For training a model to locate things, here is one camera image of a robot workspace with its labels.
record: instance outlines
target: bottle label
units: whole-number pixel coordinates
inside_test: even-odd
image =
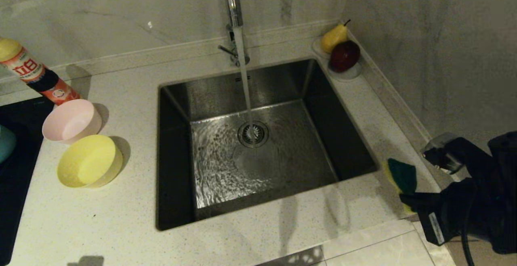
[[[0,63],[24,82],[37,80],[44,72],[45,67],[41,62],[35,60],[25,48],[22,48],[15,57]]]
[[[72,89],[72,87],[66,84],[66,82],[63,82],[61,78],[57,81],[57,84],[53,88],[49,89],[48,91],[41,91],[40,93],[58,106],[73,99],[81,98],[81,95],[79,95],[79,93]]]

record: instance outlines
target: drain strainer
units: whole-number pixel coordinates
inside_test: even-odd
[[[269,129],[264,123],[253,121],[253,130],[251,130],[250,123],[246,122],[240,126],[238,137],[242,145],[248,148],[257,148],[266,143],[269,137]]]

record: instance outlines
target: green sponge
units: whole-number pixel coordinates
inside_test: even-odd
[[[395,185],[403,194],[414,194],[417,190],[417,170],[415,166],[388,159],[388,168]]]

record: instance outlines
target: white tile floor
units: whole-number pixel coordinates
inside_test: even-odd
[[[313,262],[304,263],[306,259],[301,257],[307,254],[313,257]],[[445,246],[428,243],[420,222],[407,220],[385,222],[292,256],[262,266],[454,266]]]
[[[434,266],[415,230],[325,262],[327,266]]]

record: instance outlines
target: sink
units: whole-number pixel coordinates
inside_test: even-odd
[[[248,71],[248,83],[253,128],[239,73],[160,87],[159,230],[376,170],[316,60]]]

